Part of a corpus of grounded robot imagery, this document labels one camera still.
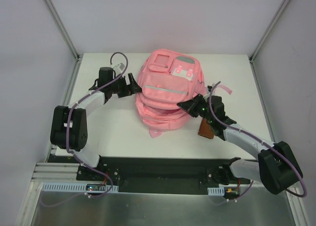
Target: backpack strap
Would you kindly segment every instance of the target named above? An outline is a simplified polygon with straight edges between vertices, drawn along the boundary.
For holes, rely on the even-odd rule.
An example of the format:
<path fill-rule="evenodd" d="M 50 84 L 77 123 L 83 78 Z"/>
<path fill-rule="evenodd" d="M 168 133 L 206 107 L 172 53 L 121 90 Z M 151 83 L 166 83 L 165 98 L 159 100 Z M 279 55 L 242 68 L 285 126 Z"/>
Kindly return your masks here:
<path fill-rule="evenodd" d="M 205 87 L 204 81 L 197 81 L 197 85 L 194 88 L 195 93 L 205 95 L 208 93 L 207 87 Z"/>
<path fill-rule="evenodd" d="M 162 131 L 154 128 L 149 128 L 149 134 L 152 138 L 156 138 L 162 134 Z"/>

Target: reflective strip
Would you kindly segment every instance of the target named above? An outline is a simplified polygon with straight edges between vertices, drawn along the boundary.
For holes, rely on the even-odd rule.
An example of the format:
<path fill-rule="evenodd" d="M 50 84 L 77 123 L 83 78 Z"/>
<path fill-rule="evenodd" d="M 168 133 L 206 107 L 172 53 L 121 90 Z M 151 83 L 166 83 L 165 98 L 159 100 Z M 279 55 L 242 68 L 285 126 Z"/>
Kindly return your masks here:
<path fill-rule="evenodd" d="M 172 93 L 177 93 L 177 94 L 186 94 L 187 92 L 185 91 L 178 91 L 178 90 L 171 90 L 171 89 L 163 89 L 163 88 L 158 88 L 154 86 L 149 86 L 149 85 L 144 85 L 146 88 L 150 89 L 157 89 L 157 90 L 162 90 L 162 91 L 167 91 L 167 92 L 172 92 Z"/>

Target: pink backpack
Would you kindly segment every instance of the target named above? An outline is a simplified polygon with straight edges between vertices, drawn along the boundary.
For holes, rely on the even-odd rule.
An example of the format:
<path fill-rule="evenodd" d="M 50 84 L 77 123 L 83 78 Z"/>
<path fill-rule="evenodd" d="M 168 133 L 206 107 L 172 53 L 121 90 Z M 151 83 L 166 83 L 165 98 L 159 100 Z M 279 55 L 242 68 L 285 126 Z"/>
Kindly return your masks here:
<path fill-rule="evenodd" d="M 137 111 L 156 133 L 186 124 L 190 116 L 177 103 L 207 93 L 199 61 L 166 49 L 149 56 L 139 72 L 138 84 L 143 92 L 136 95 Z"/>

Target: black bracket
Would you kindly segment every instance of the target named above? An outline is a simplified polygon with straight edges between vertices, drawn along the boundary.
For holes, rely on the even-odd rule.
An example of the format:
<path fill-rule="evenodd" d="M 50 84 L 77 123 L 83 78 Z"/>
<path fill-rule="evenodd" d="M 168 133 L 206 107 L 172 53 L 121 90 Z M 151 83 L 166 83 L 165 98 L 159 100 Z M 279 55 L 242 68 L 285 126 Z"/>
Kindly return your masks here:
<path fill-rule="evenodd" d="M 236 123 L 234 120 L 230 119 L 226 116 L 224 110 L 224 104 L 222 102 L 222 97 L 220 96 L 211 96 L 212 99 L 212 108 L 214 110 L 215 115 L 220 119 L 223 123 L 227 125 L 231 125 Z M 178 107 L 182 108 L 186 113 L 188 113 L 192 117 L 201 116 L 206 119 L 206 122 L 210 125 L 210 128 L 215 136 L 225 140 L 224 138 L 224 130 L 225 126 L 220 124 L 212 115 L 211 110 L 208 104 L 209 98 L 207 100 L 201 94 L 196 95 L 194 98 L 178 103 Z"/>
<path fill-rule="evenodd" d="M 66 149 L 66 126 L 70 108 L 57 106 L 54 110 L 53 122 L 50 131 L 50 142 Z M 69 130 L 69 147 L 80 151 L 88 139 L 87 118 L 85 109 L 74 109 L 71 121 L 73 127 Z"/>
<path fill-rule="evenodd" d="M 275 144 L 273 148 L 287 158 L 303 177 L 302 170 L 286 142 L 281 141 Z M 258 154 L 258 162 L 262 184 L 272 194 L 279 194 L 298 181 L 290 166 L 271 150 L 261 151 Z"/>

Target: white wall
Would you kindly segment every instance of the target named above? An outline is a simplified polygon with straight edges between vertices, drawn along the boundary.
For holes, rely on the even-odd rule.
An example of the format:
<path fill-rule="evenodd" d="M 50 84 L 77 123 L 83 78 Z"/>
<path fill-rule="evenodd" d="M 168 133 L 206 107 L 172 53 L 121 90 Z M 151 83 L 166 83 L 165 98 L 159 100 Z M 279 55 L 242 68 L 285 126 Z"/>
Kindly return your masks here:
<path fill-rule="evenodd" d="M 52 0 L 79 53 L 250 55 L 282 0 Z"/>
<path fill-rule="evenodd" d="M 0 225 L 13 226 L 74 59 L 42 0 L 0 0 Z"/>
<path fill-rule="evenodd" d="M 293 0 L 255 60 L 272 131 L 303 170 L 304 199 L 316 225 L 316 0 Z"/>

